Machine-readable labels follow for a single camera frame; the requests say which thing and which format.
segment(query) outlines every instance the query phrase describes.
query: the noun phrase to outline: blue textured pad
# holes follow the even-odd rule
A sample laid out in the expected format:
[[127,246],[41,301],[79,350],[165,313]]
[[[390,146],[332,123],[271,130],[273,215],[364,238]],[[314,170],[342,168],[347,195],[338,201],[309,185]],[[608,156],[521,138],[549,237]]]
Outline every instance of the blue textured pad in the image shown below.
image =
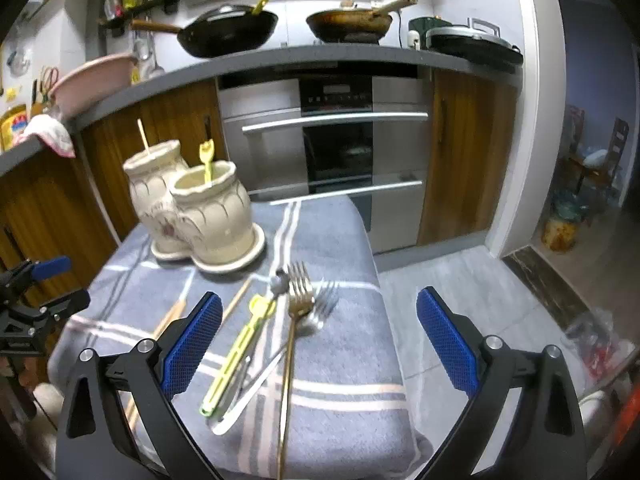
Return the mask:
[[187,389],[207,348],[222,323],[222,302],[217,294],[200,309],[164,359],[160,387],[171,399]]
[[427,289],[420,291],[415,307],[418,320],[438,353],[453,387],[473,397],[479,388],[476,356]]
[[52,260],[35,264],[31,271],[31,277],[40,282],[69,270],[71,270],[71,259],[68,256],[59,256]]

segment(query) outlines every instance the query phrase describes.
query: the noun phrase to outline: metal screw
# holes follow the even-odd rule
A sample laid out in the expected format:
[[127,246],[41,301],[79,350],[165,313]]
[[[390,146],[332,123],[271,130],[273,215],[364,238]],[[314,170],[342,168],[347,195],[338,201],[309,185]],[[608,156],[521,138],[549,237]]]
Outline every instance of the metal screw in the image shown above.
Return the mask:
[[89,359],[91,359],[94,356],[94,351],[91,348],[85,348],[84,350],[82,350],[80,352],[80,360],[82,362],[87,362]]
[[546,353],[549,354],[549,357],[552,357],[553,359],[556,359],[556,358],[560,357],[560,354],[562,352],[560,351],[560,349],[556,345],[549,345],[548,347],[546,347]]
[[486,345],[493,350],[499,350],[500,348],[502,348],[502,339],[500,339],[497,335],[490,335],[485,339],[485,341]]
[[146,354],[154,347],[154,342],[151,339],[143,339],[138,343],[138,351]]

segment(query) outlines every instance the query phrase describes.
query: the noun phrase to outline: gray tile floor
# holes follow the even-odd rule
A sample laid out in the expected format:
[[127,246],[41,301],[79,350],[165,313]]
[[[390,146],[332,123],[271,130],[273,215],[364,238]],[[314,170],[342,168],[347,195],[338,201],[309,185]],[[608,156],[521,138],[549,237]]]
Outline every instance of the gray tile floor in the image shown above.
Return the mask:
[[[540,351],[557,344],[564,352],[577,393],[585,388],[582,365],[566,347],[562,331],[527,287],[484,246],[380,273],[380,284],[414,424],[437,449],[460,416],[467,398],[453,388],[415,314],[415,298],[427,285],[449,308],[467,316],[484,334],[501,336],[512,348]],[[476,470],[494,463],[519,398],[512,390]]]

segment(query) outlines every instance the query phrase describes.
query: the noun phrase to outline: ceramic utensil holder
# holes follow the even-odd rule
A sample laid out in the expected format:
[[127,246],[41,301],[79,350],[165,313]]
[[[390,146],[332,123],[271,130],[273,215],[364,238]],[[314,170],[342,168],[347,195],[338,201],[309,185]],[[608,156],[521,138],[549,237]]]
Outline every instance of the ceramic utensil holder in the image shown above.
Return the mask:
[[180,155],[180,141],[156,144],[127,159],[123,169],[129,177],[133,209],[153,238],[152,253],[159,260],[191,255],[191,247],[175,228],[177,216],[169,185],[187,169]]
[[264,232],[252,223],[251,201],[236,176],[236,165],[219,160],[205,182],[196,166],[169,186],[177,216],[176,230],[205,272],[231,272],[253,261],[264,247]]

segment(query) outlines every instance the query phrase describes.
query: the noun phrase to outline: gray countertop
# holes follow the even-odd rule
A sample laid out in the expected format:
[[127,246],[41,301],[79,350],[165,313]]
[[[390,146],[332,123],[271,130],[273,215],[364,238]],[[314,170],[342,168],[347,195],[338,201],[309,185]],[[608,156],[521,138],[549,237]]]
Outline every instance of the gray countertop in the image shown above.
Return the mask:
[[[425,68],[455,70],[495,82],[519,88],[522,84],[522,72],[510,75],[489,67],[473,64],[466,59],[447,56],[428,50],[411,50],[370,44],[322,44],[294,46],[264,50],[249,50],[228,56],[217,57],[200,62],[180,70],[168,72],[149,81],[130,86],[94,105],[72,121],[73,130],[80,132],[95,121],[143,101],[149,97],[190,83],[212,77],[242,72],[255,68],[309,64],[332,61],[369,61],[403,63]],[[42,148],[39,140],[30,139],[22,147],[17,146],[0,155],[0,175],[20,164]]]

